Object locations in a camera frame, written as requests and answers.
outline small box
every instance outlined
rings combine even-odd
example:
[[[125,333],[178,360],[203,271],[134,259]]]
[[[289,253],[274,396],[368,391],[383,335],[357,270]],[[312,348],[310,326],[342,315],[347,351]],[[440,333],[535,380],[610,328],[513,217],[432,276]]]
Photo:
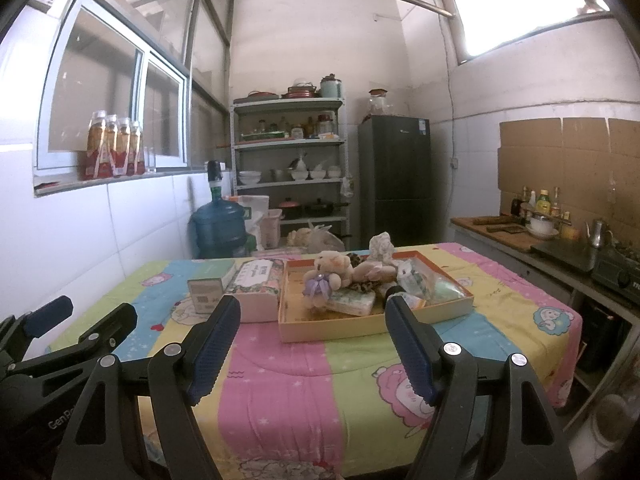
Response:
[[[261,259],[245,262],[225,293],[240,302],[241,323],[278,320],[278,306],[286,261]]]
[[[187,280],[193,307],[198,314],[211,314],[218,306],[237,270],[235,260],[207,260]]]

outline colorful tablecloth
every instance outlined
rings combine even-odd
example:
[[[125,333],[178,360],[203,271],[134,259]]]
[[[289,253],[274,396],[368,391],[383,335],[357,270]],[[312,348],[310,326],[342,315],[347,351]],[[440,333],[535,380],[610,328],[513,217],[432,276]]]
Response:
[[[551,403],[571,387],[580,316],[498,263],[454,243],[418,250],[475,295],[474,311],[435,325],[472,354],[529,358]],[[200,261],[152,262],[85,312],[50,347],[78,340],[123,301],[138,326],[121,360],[155,354],[201,322],[187,279]],[[158,444],[151,405],[140,399],[145,436]],[[433,409],[417,396],[387,334],[283,344],[277,323],[241,325],[212,393],[194,408],[225,479],[328,480],[410,463]]]

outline blue water jug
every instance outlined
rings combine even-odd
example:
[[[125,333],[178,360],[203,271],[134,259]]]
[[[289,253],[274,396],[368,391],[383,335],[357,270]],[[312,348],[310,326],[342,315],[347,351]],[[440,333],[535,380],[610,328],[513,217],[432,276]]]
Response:
[[[208,165],[212,202],[199,208],[190,220],[197,258],[245,256],[244,208],[222,200],[222,172],[215,160]]]

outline pink stripe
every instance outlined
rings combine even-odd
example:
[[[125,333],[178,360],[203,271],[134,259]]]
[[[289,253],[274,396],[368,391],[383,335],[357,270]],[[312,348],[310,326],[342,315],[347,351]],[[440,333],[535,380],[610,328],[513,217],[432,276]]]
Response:
[[[342,425],[324,343],[284,344],[275,322],[242,324],[218,422],[241,459],[324,462],[338,472]]]
[[[499,263],[494,262],[486,256],[482,256],[482,254],[478,254],[453,242],[438,244],[438,247],[457,258],[476,264],[488,275],[500,280],[511,290],[519,292],[524,298],[533,301],[537,306],[553,306],[573,316],[569,328],[569,341],[567,342],[562,361],[560,361],[558,370],[556,370],[554,380],[547,389],[552,405],[558,407],[564,406],[569,393],[569,386],[574,378],[575,364],[580,346],[580,334],[582,333],[582,317],[580,314],[570,309],[564,303],[556,300],[556,298],[551,297],[541,288],[531,285],[515,272],[511,272]]]

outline gray refrigerator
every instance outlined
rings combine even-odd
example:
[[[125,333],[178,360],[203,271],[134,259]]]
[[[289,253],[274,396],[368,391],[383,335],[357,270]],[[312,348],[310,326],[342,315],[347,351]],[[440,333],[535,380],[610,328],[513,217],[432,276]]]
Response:
[[[371,116],[358,127],[360,247],[387,231],[396,247],[432,242],[429,121]]]

